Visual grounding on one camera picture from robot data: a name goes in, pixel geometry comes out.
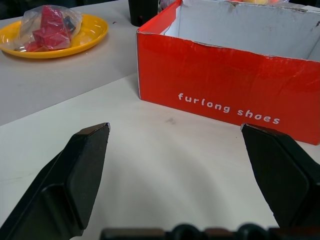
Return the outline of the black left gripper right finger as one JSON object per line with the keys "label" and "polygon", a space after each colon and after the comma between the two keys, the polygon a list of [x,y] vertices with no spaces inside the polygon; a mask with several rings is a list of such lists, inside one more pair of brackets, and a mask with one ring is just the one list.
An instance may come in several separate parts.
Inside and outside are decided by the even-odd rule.
{"label": "black left gripper right finger", "polygon": [[243,124],[241,132],[258,187],[277,224],[320,224],[320,165],[289,135]]}

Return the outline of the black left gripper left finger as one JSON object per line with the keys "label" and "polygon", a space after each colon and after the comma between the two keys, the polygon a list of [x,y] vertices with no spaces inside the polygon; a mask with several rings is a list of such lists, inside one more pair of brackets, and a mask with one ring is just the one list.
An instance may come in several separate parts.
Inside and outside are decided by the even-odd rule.
{"label": "black left gripper left finger", "polygon": [[2,240],[69,240],[88,227],[100,187],[110,124],[75,133],[47,163],[0,228]]}

